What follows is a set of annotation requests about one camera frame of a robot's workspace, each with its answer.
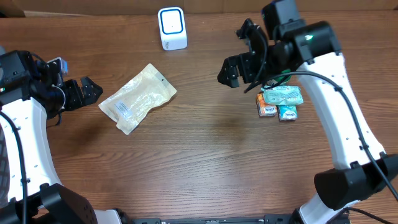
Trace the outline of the light blue wipes pack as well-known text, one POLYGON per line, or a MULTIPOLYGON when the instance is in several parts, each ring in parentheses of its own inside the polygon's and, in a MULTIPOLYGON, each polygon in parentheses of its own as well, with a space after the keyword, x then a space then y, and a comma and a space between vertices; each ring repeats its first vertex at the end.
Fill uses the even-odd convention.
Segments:
POLYGON ((270 105, 301 105, 303 97, 298 86, 280 85, 261 88, 266 103, 270 105))

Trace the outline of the orange tissue pack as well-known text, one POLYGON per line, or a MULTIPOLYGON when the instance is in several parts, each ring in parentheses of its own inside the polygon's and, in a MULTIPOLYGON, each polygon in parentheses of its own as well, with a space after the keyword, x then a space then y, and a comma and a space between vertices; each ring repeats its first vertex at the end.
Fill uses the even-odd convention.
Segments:
POLYGON ((260 117, 275 116, 277 114, 277 107, 267 104, 262 93, 256 95, 256 105, 260 117))

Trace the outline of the beige pouch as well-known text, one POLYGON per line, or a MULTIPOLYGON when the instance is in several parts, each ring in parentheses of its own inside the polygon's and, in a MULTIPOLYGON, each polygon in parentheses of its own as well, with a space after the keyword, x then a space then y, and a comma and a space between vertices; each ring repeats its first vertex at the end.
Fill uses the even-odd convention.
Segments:
POLYGON ((152 64, 129 80, 99 108, 124 134, 133 132, 154 108, 169 102, 177 90, 152 64))

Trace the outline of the teal tissue pack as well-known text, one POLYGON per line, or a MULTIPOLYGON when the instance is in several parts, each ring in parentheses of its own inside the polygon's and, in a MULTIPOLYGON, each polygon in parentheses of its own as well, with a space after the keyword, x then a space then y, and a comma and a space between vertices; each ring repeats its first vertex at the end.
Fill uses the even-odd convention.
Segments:
POLYGON ((281 121, 296 120, 298 118, 297 107, 295 105, 280 105, 277 109, 281 121))

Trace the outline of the green lid jar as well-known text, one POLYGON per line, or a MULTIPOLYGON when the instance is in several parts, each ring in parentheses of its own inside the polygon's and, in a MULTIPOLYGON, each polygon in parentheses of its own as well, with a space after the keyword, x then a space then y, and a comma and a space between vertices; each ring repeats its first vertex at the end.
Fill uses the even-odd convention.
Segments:
POLYGON ((266 82, 266 84, 264 84, 264 87, 285 85, 286 83, 289 82, 289 80, 291 78, 292 78, 291 76, 283 76, 283 77, 279 77, 279 78, 273 78, 273 79, 269 80, 268 82, 266 82))

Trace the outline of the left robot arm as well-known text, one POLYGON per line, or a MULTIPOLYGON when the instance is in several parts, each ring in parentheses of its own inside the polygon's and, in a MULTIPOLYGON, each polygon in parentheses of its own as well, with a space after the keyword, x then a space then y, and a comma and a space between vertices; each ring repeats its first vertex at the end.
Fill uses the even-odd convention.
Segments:
POLYGON ((103 89, 90 78, 63 78, 64 59, 48 62, 25 51, 1 50, 1 131, 6 141, 8 203, 1 223, 131 223, 118 208, 96 210, 64 187, 55 171, 47 120, 96 103, 103 89))

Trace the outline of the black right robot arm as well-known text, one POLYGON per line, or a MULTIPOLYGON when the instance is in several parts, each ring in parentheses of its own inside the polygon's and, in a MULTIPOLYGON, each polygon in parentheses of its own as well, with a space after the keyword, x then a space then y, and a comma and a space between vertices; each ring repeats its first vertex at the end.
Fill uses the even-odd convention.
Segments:
POLYGON ((248 52, 228 57, 218 81, 236 88, 269 86, 295 76, 313 102, 326 132, 333 168, 316 174, 315 195, 290 215, 266 215, 265 223, 348 223, 348 212, 391 188, 397 156, 371 132, 348 80, 341 45, 325 21, 307 24, 294 1, 262 9, 265 28, 246 19, 236 31, 248 52))

